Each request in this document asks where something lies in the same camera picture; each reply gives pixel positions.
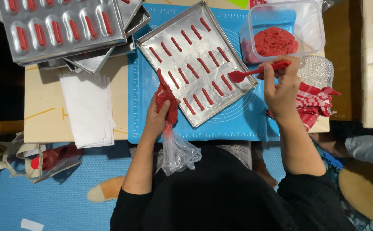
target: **black clothing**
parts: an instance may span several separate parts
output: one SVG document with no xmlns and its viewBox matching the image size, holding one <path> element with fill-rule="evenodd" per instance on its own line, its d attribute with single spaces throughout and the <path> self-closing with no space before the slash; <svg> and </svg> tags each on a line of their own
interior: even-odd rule
<svg viewBox="0 0 373 231">
<path fill-rule="evenodd" d="M 148 194 L 121 189 L 111 230 L 354 230 L 326 175 L 287 173 L 276 193 L 229 152 L 201 148 L 196 170 L 161 169 Z"/>
</svg>

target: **stacked baking trays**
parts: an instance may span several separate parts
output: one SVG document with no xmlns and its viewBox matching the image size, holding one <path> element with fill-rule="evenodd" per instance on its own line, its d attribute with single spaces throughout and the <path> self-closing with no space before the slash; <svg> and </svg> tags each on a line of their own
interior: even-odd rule
<svg viewBox="0 0 373 231">
<path fill-rule="evenodd" d="M 108 57 L 135 52 L 132 34 L 150 21 L 142 0 L 0 0 L 13 61 L 91 74 Z"/>
</svg>

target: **table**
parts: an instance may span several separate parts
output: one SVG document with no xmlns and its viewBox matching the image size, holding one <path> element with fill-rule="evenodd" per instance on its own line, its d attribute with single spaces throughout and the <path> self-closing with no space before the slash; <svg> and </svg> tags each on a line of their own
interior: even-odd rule
<svg viewBox="0 0 373 231">
<path fill-rule="evenodd" d="M 363 118 L 366 128 L 373 128 L 373 0 L 363 0 Z"/>
<path fill-rule="evenodd" d="M 193 5 L 197 0 L 146 0 L 146 3 Z M 239 9 L 226 0 L 207 0 L 210 7 Z M 72 142 L 73 136 L 62 94 L 59 74 L 64 69 L 39 70 L 25 67 L 25 143 Z M 101 74 L 111 78 L 112 115 L 117 127 L 115 140 L 128 136 L 128 66 L 127 57 L 108 59 Z M 319 117 L 310 132 L 328 132 L 329 118 Z"/>
</svg>

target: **red silicone spatula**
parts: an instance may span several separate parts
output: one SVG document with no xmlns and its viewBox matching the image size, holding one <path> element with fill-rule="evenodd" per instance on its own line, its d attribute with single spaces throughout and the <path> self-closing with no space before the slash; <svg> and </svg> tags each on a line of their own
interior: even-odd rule
<svg viewBox="0 0 373 231">
<path fill-rule="evenodd" d="M 289 66 L 291 62 L 288 61 L 282 61 L 282 62 L 276 62 L 272 63 L 271 66 L 274 70 L 284 69 L 285 67 Z M 263 67 L 258 68 L 256 70 L 250 71 L 250 72 L 240 72 L 240 71 L 232 71 L 228 73 L 229 79 L 234 83 L 240 83 L 244 81 L 246 76 L 249 76 L 251 74 L 259 74 L 263 72 Z"/>
</svg>

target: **black sleeve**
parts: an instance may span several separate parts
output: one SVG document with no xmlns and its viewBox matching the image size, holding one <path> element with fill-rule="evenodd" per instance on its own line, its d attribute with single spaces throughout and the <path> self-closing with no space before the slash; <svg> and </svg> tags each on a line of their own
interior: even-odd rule
<svg viewBox="0 0 373 231">
<path fill-rule="evenodd" d="M 143 230 L 141 221 L 151 198 L 152 192 L 136 195 L 125 192 L 121 188 L 111 217 L 111 231 Z"/>
<path fill-rule="evenodd" d="M 320 177 L 287 173 L 278 185 L 278 194 L 297 212 L 303 230 L 355 230 L 328 173 Z"/>
</svg>

